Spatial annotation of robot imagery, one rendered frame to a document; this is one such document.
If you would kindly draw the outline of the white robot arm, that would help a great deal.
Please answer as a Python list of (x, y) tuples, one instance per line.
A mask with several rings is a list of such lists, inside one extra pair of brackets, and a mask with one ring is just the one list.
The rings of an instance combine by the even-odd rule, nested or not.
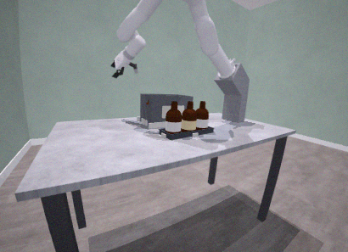
[[(123, 50), (126, 58), (133, 60), (146, 46), (146, 41), (136, 29), (146, 22), (164, 0), (141, 0), (137, 7), (125, 18), (117, 31), (117, 38), (121, 42), (129, 42)], [(231, 76), (236, 67), (233, 61), (228, 60), (218, 43), (216, 27), (211, 20), (205, 0), (181, 0), (185, 1), (190, 9), (194, 28), (199, 38), (199, 45), (203, 54), (207, 55), (212, 64), (218, 70), (220, 78), (225, 79)], [(134, 33), (134, 34), (133, 34)], [(133, 35), (132, 35), (133, 34)], [(219, 50), (218, 50), (219, 49)]]

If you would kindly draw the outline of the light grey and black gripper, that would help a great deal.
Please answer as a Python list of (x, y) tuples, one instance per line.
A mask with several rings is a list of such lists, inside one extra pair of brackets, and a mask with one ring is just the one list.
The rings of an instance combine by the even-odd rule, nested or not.
[[(123, 54), (123, 51), (121, 51), (116, 57), (115, 61), (111, 65), (112, 67), (116, 68), (117, 71), (112, 75), (112, 77), (117, 78), (119, 75), (123, 75), (123, 71), (126, 69), (126, 67), (131, 63), (131, 60), (126, 58)], [(120, 71), (120, 73), (118, 72)]]

